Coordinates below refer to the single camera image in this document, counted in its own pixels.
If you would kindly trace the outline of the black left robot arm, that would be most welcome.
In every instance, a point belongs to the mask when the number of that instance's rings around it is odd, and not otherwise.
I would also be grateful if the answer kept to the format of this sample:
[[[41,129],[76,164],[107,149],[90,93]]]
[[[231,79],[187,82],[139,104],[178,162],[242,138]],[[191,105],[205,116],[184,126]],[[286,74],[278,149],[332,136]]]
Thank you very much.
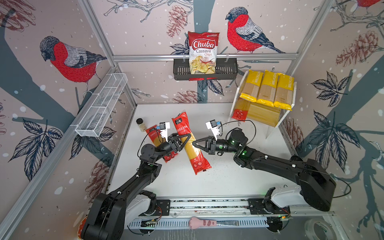
[[[126,226],[125,218],[129,204],[158,176],[162,165],[157,161],[172,152],[180,152],[191,134],[171,134],[158,147],[146,144],[141,148],[141,161],[134,176],[109,194],[99,194],[90,209],[81,231],[83,240],[119,240]]]

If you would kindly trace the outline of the yellow pasta bag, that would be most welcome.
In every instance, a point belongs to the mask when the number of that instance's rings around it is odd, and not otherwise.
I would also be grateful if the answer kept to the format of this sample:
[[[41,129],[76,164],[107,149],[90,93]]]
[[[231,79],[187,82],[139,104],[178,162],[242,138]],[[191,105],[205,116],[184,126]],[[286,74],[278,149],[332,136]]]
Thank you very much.
[[[278,75],[279,79],[274,99],[274,107],[291,111],[293,104],[295,79],[285,74]]]
[[[261,82],[257,103],[274,107],[279,74],[265,71]]]
[[[241,91],[240,98],[252,103],[256,103],[263,80],[263,72],[259,71],[248,71],[248,75]]]

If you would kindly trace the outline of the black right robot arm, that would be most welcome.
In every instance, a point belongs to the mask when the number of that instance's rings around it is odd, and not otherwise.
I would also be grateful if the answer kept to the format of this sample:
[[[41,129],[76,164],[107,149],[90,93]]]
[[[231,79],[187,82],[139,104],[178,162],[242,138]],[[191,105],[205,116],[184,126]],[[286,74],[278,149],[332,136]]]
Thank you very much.
[[[193,141],[193,146],[210,154],[233,153],[234,162],[242,168],[259,170],[280,176],[293,183],[293,187],[272,187],[266,193],[263,204],[269,213],[273,208],[309,205],[316,210],[331,209],[336,182],[317,161],[303,161],[298,156],[289,160],[264,154],[247,146],[248,138],[242,129],[236,128],[227,139],[208,136]]]

